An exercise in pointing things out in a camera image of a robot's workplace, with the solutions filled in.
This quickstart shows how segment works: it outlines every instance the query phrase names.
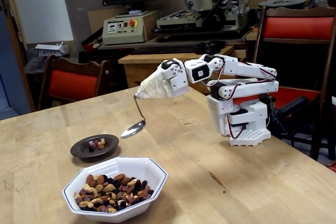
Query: red seat back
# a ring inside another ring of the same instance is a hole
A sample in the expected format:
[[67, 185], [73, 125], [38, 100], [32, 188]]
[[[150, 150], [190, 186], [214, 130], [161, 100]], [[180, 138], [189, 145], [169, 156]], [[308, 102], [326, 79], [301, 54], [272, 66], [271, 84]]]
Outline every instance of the red seat back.
[[266, 17], [264, 38], [330, 40], [333, 17]]
[[51, 71], [49, 94], [73, 101], [81, 101], [95, 97], [96, 84], [96, 76], [53, 69]]

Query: milling machine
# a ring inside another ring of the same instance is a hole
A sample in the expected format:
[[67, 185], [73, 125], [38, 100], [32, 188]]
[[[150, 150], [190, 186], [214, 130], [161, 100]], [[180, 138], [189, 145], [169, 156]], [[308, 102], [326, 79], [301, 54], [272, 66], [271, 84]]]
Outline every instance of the milling machine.
[[184, 0], [186, 9], [156, 21], [159, 35], [227, 33], [247, 26], [249, 7], [234, 0]]

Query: dark plate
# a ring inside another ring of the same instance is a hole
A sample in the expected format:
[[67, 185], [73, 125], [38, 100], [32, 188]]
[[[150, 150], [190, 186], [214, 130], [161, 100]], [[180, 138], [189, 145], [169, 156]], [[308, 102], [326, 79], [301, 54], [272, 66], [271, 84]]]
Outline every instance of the dark plate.
[[[97, 150], [94, 152], [89, 151], [89, 144], [95, 140], [101, 141], [105, 140], [105, 148], [102, 150]], [[119, 139], [113, 135], [96, 135], [84, 138], [83, 140], [77, 142], [70, 150], [71, 154], [79, 158], [91, 158], [99, 157], [108, 152], [116, 150], [116, 147], [119, 144]]]

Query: metal spoon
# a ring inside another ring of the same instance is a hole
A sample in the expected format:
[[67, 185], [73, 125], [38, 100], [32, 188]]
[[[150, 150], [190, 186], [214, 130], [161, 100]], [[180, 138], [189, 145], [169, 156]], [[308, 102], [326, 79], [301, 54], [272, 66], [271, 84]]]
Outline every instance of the metal spoon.
[[143, 116], [143, 114], [141, 113], [140, 107], [138, 105], [137, 99], [140, 97], [138, 94], [134, 94], [133, 95], [135, 103], [136, 103], [136, 107], [138, 107], [139, 113], [143, 118], [143, 121], [136, 123], [135, 125], [133, 125], [132, 127], [130, 127], [129, 129], [125, 130], [122, 134], [121, 134], [121, 138], [125, 139], [128, 138], [130, 136], [134, 136], [136, 134], [138, 134], [140, 131], [143, 130], [143, 128], [145, 128], [146, 126], [146, 118]]

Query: wooden chair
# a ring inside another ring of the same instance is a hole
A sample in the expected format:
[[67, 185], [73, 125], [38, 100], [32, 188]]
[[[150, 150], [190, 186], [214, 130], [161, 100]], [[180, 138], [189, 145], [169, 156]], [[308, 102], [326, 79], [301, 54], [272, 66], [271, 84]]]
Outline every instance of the wooden chair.
[[111, 63], [74, 63], [49, 56], [44, 73], [38, 110], [51, 107], [52, 101], [77, 102], [107, 94], [111, 78]]
[[[310, 157], [317, 160], [320, 147], [328, 148], [329, 159], [335, 157], [335, 138], [333, 126], [333, 109], [331, 103], [331, 83], [330, 78], [335, 58], [334, 47], [336, 37], [336, 11], [335, 9], [317, 7], [309, 10], [291, 10], [287, 8], [277, 8], [267, 10], [264, 8], [260, 20], [260, 28], [257, 36], [256, 47], [253, 57], [254, 63], [260, 62], [261, 48], [264, 42], [286, 43], [286, 44], [326, 44], [329, 45], [327, 60], [321, 90], [300, 90], [286, 87], [280, 87], [278, 93], [271, 94], [277, 98], [277, 102], [283, 103], [282, 100], [295, 99], [299, 96], [308, 97], [310, 101], [319, 99], [319, 108], [316, 119], [313, 124], [312, 141], [293, 137], [292, 141], [311, 144]], [[323, 122], [327, 123], [327, 144], [322, 144]]]

